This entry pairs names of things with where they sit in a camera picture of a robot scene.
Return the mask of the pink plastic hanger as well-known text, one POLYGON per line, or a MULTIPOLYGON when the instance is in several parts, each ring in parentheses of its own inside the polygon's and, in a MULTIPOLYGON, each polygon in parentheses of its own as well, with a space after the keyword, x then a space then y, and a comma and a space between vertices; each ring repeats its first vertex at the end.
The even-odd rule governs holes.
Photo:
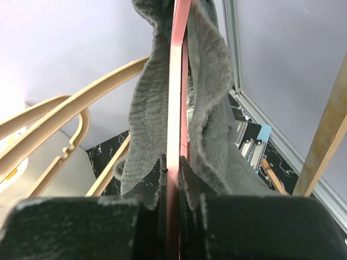
POLYGON ((187 156, 188 40, 185 35, 191 1, 175 1, 169 61, 166 146, 166 258, 179 259, 178 174, 180 156, 187 156))

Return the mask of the beige hanger of navy shorts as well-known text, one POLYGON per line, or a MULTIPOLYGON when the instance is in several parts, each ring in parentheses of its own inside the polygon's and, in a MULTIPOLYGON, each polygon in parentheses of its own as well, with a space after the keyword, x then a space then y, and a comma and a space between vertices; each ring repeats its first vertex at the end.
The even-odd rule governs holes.
POLYGON ((42 118, 52 109, 64 102, 70 95, 58 95, 26 108, 18 114, 1 122, 1 139, 20 128, 42 118))

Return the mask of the beige hanger of comic shorts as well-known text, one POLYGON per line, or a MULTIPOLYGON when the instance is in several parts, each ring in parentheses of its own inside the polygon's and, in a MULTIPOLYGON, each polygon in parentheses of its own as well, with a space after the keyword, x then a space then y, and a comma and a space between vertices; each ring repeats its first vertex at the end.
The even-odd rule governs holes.
POLYGON ((54 159, 25 196, 32 198, 42 195, 88 133, 91 122, 88 107, 92 104, 93 91, 87 90, 87 87, 71 95, 42 118, 28 124, 29 129, 1 152, 1 181, 63 125, 78 116, 79 125, 69 141, 70 146, 63 149, 64 154, 54 159))

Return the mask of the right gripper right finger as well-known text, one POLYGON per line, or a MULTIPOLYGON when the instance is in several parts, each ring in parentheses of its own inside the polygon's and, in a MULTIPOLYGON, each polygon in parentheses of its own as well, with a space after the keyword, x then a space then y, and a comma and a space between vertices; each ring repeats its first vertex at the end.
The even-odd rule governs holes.
POLYGON ((346 259, 346 245, 314 198, 219 195, 179 167, 181 259, 346 259))

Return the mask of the grey shorts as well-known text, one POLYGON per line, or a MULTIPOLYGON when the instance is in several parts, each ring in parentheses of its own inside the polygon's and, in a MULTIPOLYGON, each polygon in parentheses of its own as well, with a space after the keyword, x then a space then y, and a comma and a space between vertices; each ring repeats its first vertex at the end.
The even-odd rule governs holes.
MULTIPOLYGON (((173 1, 133 1, 153 28, 152 53, 140 76, 128 115, 128 154, 114 166, 121 194, 135 187, 166 151, 169 52, 173 1)), ((273 196, 232 142, 235 119, 228 94, 234 82, 232 56, 219 32, 213 1, 191 5, 188 52, 195 108, 188 127, 190 165, 219 194, 273 196)))

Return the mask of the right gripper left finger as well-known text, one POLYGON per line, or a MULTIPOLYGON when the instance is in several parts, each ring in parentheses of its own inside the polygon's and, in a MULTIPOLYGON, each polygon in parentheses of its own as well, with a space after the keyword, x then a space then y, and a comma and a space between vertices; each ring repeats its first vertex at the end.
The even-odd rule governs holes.
POLYGON ((166 158, 123 196, 31 198, 1 228, 1 259, 165 259, 166 158))

